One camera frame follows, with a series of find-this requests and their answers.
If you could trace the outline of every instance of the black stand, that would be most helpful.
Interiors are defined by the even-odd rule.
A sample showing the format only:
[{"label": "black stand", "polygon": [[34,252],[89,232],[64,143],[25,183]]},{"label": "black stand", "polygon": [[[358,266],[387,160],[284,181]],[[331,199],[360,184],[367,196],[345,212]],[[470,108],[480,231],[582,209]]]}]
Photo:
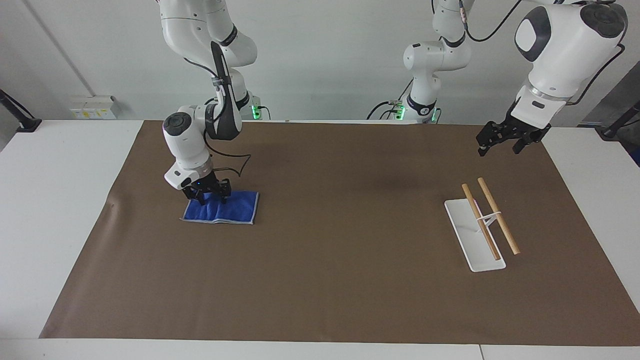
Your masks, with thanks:
[{"label": "black stand", "polygon": [[20,122],[20,127],[15,130],[16,133],[32,133],[42,123],[42,119],[26,117],[2,90],[0,90],[0,103]]},{"label": "black stand", "polygon": [[635,103],[631,109],[627,110],[626,113],[622,114],[622,116],[616,120],[609,127],[596,127],[596,132],[600,135],[600,137],[604,141],[617,141],[616,134],[621,127],[623,127],[629,120],[631,120],[634,116],[636,116],[640,112],[640,101]]}]

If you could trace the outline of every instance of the electrical box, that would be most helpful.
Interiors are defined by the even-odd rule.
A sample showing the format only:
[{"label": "electrical box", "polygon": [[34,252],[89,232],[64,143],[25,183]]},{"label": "electrical box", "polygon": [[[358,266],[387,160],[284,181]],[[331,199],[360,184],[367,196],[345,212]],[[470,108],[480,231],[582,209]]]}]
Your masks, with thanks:
[{"label": "electrical box", "polygon": [[113,96],[73,97],[69,110],[76,119],[117,119],[120,107]]}]

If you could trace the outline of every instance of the folded blue cloth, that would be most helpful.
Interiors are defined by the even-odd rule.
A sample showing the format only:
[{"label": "folded blue cloth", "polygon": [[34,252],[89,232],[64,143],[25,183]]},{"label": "folded blue cloth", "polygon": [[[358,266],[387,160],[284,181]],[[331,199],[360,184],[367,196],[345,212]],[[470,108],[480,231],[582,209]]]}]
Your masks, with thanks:
[{"label": "folded blue cloth", "polygon": [[184,210],[184,221],[206,224],[251,224],[258,207],[257,192],[232,192],[227,203],[212,193],[204,194],[204,205],[197,200],[189,200]]}]

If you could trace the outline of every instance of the wooden dowel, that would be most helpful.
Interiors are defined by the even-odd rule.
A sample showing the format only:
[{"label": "wooden dowel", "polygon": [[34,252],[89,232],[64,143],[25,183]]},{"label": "wooden dowel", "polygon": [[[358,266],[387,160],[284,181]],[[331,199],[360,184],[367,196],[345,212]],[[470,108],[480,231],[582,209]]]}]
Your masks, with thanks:
[{"label": "wooden dowel", "polygon": [[[493,198],[491,191],[489,191],[489,187],[486,185],[486,182],[482,177],[478,178],[478,183],[480,183],[480,187],[482,188],[484,196],[486,196],[486,199],[489,202],[489,205],[491,206],[491,210],[494,213],[500,211],[500,209],[498,209],[498,204],[495,203],[495,199]],[[519,254],[520,248],[518,247],[518,243],[516,242],[516,240],[513,238],[513,235],[511,234],[511,230],[509,230],[509,227],[507,226],[507,222],[505,221],[504,216],[502,216],[502,213],[499,213],[497,214],[496,217],[498,220],[498,224],[500,224],[500,228],[504,233],[504,237],[507,239],[507,242],[511,247],[511,251],[513,251],[514,255]]]},{"label": "wooden dowel", "polygon": [[493,258],[496,259],[496,260],[499,260],[500,259],[500,254],[498,253],[498,249],[495,248],[495,244],[491,240],[491,235],[489,235],[489,230],[487,230],[486,224],[484,223],[484,220],[479,218],[482,215],[480,215],[480,211],[478,210],[478,207],[476,206],[476,202],[474,201],[474,197],[473,197],[473,195],[471,195],[471,190],[469,190],[469,186],[467,184],[462,184],[462,190],[465,192],[465,196],[467,197],[467,200],[469,201],[469,205],[471,205],[471,210],[474,212],[474,215],[476,216],[476,219],[477,219],[477,222],[478,222],[478,226],[480,226],[480,230],[482,231],[482,234],[484,235],[484,238],[486,239],[486,243],[487,243],[487,245],[489,245],[489,249],[491,249],[491,253],[493,254]]}]

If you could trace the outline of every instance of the white table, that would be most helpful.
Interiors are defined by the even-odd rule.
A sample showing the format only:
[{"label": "white table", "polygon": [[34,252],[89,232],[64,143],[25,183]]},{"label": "white table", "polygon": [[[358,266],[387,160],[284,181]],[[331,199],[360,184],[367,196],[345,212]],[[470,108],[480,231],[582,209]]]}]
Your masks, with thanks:
[{"label": "white table", "polygon": [[[640,359],[640,347],[38,340],[140,126],[46,121],[0,152],[0,360]],[[590,129],[553,128],[544,143],[640,309],[640,170]]]}]

